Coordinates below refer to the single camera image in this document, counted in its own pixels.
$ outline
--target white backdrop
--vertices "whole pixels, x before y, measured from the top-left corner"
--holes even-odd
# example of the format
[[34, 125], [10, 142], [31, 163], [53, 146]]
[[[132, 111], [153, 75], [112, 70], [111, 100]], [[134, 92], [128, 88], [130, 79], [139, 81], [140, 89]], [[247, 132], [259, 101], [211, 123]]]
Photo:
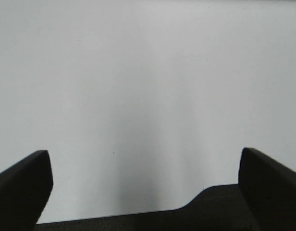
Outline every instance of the white backdrop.
[[296, 170], [296, 1], [0, 0], [0, 172], [49, 151], [39, 223], [173, 209]]

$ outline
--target white wall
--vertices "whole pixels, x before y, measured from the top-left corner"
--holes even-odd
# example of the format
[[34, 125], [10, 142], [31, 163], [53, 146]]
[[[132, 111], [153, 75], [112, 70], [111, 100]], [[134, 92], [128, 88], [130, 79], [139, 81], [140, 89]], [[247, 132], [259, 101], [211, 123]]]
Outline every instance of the white wall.
[[172, 209], [296, 170], [296, 1], [0, 0], [0, 172], [39, 149], [39, 223]]

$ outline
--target black plastic part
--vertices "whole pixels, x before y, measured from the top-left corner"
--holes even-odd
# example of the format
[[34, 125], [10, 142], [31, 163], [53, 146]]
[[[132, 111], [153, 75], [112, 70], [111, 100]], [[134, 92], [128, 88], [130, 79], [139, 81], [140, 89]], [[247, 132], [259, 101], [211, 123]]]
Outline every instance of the black plastic part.
[[53, 186], [48, 151], [37, 151], [0, 173], [0, 231], [32, 231]]
[[176, 210], [37, 224], [35, 228], [35, 231], [216, 230], [259, 230], [237, 184], [207, 188]]
[[254, 148], [245, 148], [239, 186], [263, 231], [296, 231], [296, 173]]

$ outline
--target dark gray surface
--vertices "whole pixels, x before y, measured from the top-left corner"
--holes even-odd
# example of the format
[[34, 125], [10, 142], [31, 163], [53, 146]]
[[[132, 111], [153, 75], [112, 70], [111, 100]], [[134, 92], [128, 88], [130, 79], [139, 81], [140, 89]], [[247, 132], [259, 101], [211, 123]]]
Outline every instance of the dark gray surface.
[[0, 173], [0, 231], [31, 231], [53, 187], [48, 151], [36, 151]]
[[170, 211], [36, 225], [35, 231], [259, 231], [237, 184], [205, 189], [186, 206]]
[[254, 148], [245, 148], [239, 186], [262, 230], [296, 231], [294, 171]]

